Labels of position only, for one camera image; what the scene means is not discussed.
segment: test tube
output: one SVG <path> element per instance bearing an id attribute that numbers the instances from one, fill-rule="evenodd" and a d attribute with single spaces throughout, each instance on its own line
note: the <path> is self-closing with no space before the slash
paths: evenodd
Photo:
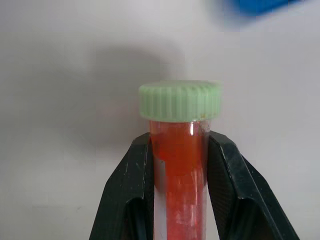
<path id="1" fill-rule="evenodd" d="M 163 81 L 139 89 L 149 120 L 154 165 L 154 240 L 205 240 L 207 153 L 220 88 L 203 81 Z"/>

